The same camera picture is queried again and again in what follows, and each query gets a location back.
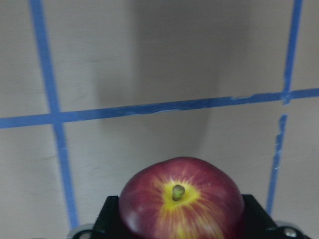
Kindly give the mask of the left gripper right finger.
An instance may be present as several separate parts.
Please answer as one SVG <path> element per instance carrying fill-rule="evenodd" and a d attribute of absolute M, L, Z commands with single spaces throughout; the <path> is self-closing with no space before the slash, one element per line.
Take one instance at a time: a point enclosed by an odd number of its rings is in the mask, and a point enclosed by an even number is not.
<path fill-rule="evenodd" d="M 242 194 L 244 209 L 244 224 L 247 231 L 268 231 L 277 227 L 273 219 L 251 194 Z"/>

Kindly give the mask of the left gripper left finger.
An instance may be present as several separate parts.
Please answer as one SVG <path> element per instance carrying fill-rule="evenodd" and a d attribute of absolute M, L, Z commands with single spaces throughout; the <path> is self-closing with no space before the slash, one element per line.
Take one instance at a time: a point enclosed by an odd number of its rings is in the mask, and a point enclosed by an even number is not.
<path fill-rule="evenodd" d="M 119 224 L 118 202 L 118 196 L 106 198 L 93 226 L 95 233 L 114 233 Z"/>

